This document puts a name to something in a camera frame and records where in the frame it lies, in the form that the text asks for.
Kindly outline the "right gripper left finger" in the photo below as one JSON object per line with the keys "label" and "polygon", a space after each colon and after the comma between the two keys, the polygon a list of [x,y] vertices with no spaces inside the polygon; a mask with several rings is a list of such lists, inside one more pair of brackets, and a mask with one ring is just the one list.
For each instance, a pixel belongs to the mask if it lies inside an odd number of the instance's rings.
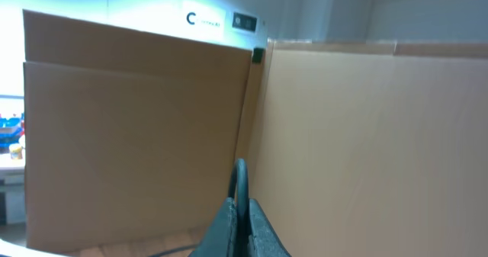
{"label": "right gripper left finger", "polygon": [[203,239],[189,257],[233,257],[236,233],[236,203],[233,198],[226,198]]}

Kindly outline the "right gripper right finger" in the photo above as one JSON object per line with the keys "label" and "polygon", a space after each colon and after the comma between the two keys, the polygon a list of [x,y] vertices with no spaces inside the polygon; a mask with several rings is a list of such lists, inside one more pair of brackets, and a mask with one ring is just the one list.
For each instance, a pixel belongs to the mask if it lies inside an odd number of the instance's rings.
{"label": "right gripper right finger", "polygon": [[249,200],[249,257],[291,257],[256,199]]}

